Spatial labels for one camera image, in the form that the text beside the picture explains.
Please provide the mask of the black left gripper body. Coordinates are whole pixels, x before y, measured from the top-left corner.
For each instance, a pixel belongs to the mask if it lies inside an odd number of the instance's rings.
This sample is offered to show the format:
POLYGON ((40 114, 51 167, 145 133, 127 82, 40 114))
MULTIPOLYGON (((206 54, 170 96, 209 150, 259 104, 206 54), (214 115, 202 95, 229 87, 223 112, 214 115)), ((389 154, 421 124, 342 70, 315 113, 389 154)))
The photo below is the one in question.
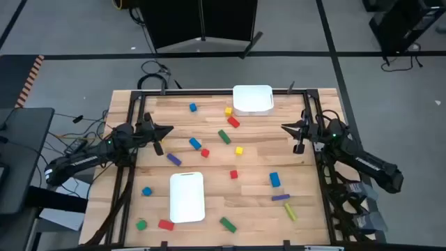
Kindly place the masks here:
POLYGON ((143 119, 136 124, 136 135, 138 147, 144 147, 147 143, 152 142, 153 148, 157 155, 163 155, 163 150, 160 142, 153 142, 153 130, 155 123, 152 120, 151 114, 146 112, 143 119))

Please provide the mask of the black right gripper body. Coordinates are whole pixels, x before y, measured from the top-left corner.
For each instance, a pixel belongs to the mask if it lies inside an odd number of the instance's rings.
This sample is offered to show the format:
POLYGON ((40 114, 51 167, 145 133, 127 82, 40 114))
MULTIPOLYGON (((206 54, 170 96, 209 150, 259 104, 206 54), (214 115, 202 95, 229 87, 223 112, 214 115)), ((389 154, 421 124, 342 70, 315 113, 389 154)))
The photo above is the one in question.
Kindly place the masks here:
POLYGON ((304 140, 316 142, 318 139, 318 124, 310 121, 310 115, 306 110, 301 112, 301 119, 296 122, 295 128, 298 130, 296 139, 298 143, 294 146, 294 153, 304 153, 304 140))

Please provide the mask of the long yellow-green block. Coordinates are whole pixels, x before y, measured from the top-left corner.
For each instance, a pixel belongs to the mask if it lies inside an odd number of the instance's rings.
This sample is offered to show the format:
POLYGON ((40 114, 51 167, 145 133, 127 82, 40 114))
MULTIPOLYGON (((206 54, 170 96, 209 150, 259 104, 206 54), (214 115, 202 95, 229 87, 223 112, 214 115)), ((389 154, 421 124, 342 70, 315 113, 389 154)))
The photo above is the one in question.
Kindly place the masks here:
POLYGON ((285 208, 288 216, 290 217, 290 219, 295 222, 297 220, 297 216, 296 216, 292 206, 289 203, 285 203, 284 208, 285 208))

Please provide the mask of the white plastic storage bin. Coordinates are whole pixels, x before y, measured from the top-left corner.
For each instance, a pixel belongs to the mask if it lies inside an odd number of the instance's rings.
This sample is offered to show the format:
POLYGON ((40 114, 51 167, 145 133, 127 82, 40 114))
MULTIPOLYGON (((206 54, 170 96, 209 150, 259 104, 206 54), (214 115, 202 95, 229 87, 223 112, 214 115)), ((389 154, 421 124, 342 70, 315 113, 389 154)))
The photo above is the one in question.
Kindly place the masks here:
POLYGON ((206 216, 201 172, 172 174, 169 179, 169 219, 175 223, 199 222, 206 216))
POLYGON ((268 116, 274 109, 269 85, 236 85, 233 87, 233 108, 236 116, 268 116))

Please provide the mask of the black power adapter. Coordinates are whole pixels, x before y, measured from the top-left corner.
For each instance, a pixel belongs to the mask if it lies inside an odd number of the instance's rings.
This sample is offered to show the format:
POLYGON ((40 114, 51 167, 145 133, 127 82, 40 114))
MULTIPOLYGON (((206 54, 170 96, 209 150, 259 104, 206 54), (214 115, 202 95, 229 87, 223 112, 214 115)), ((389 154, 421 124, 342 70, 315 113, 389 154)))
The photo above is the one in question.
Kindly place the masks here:
POLYGON ((64 153, 66 155, 75 154, 78 151, 82 150, 87 145, 87 143, 88 141, 86 139, 75 139, 66 147, 64 153))

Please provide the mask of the black folding partition screen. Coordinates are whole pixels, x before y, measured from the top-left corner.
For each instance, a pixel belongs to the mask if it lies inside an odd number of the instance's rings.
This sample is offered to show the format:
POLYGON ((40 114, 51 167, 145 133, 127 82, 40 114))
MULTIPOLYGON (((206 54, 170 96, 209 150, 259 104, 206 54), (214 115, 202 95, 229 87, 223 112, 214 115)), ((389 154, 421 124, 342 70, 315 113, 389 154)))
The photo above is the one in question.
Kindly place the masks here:
POLYGON ((243 41, 244 59, 262 38, 255 32, 258 0, 137 0, 153 48, 198 38, 243 41))

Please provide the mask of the white sheet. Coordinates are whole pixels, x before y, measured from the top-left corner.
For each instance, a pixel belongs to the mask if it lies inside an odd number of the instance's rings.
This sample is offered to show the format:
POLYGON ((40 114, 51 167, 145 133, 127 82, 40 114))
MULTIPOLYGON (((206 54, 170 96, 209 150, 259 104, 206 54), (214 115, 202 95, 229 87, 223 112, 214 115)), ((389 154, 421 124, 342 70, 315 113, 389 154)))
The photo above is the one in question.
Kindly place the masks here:
MULTIPOLYGON (((55 192, 71 197, 87 198, 90 185, 76 178, 69 178, 62 186, 55 189, 55 192)), ((84 221, 85 213, 62 211, 59 209, 44 208, 39 217, 50 222, 67 227, 74 231, 79 231, 84 221)))

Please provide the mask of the black side table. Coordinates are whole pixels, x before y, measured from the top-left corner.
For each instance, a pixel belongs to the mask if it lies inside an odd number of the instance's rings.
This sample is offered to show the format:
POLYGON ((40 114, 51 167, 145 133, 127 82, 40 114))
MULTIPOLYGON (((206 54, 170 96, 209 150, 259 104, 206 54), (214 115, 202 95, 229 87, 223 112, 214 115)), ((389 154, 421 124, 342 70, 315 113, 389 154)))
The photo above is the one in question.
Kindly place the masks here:
POLYGON ((32 206, 32 196, 39 187, 31 185, 40 153, 54 116, 52 108, 0 109, 0 163, 8 168, 0 185, 0 215, 19 213, 32 206))

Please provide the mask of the black equipment rack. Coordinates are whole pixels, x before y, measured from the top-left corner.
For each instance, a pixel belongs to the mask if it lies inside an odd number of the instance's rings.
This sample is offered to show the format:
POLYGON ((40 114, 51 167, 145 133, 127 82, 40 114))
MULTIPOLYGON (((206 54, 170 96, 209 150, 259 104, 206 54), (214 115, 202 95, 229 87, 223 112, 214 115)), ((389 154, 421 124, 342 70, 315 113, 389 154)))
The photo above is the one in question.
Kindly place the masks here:
POLYGON ((444 13, 446 0, 362 0, 374 16, 369 26, 384 55, 400 54, 444 13))

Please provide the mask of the black mat orange striped edge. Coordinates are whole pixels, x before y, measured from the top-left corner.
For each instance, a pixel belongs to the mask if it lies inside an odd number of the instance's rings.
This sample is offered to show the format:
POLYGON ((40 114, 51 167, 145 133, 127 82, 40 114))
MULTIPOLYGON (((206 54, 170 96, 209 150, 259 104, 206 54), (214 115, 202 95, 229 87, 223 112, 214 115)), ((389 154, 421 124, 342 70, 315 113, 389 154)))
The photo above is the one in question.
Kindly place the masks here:
POLYGON ((0 56, 0 108, 25 106, 44 59, 43 55, 0 56))

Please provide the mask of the black metal table frame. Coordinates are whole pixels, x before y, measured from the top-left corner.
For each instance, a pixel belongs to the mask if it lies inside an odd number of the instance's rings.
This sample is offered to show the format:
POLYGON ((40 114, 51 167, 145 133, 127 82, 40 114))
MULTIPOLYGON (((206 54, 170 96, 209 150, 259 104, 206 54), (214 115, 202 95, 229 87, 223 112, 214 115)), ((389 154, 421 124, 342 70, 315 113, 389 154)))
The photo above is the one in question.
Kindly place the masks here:
POLYGON ((339 240, 340 233, 328 228, 325 202, 320 183, 323 174, 316 168, 313 147, 293 153, 295 142, 281 124, 293 123, 305 107, 302 95, 281 91, 274 96, 269 116, 242 116, 240 126, 232 127, 224 110, 231 106, 232 95, 225 90, 172 90, 165 96, 147 97, 145 110, 160 125, 174 127, 162 141, 166 153, 181 160, 176 166, 166 156, 158 156, 148 145, 138 151, 136 172, 127 216, 118 215, 113 241, 126 246, 253 246, 328 244, 339 240), (190 111, 195 103, 197 111, 190 111), (218 135, 223 130, 231 139, 225 144, 218 135), (195 150, 189 143, 194 137, 201 144, 195 150), (243 154, 236 155, 236 147, 243 154), (208 149, 207 158, 201 155, 208 149), (238 178, 232 179, 230 171, 238 178), (169 219, 169 179, 172 174, 201 172, 204 181, 206 216, 202 221, 178 223, 174 230, 160 229, 158 222, 169 219), (269 174, 277 172, 281 185, 271 186, 269 174), (149 187, 151 196, 143 196, 149 187), (272 201, 274 195, 290 194, 287 200, 272 201), (296 216, 288 216, 289 203, 296 216), (237 230, 231 233, 221 223, 226 217, 237 230), (139 231, 136 223, 147 221, 139 231))

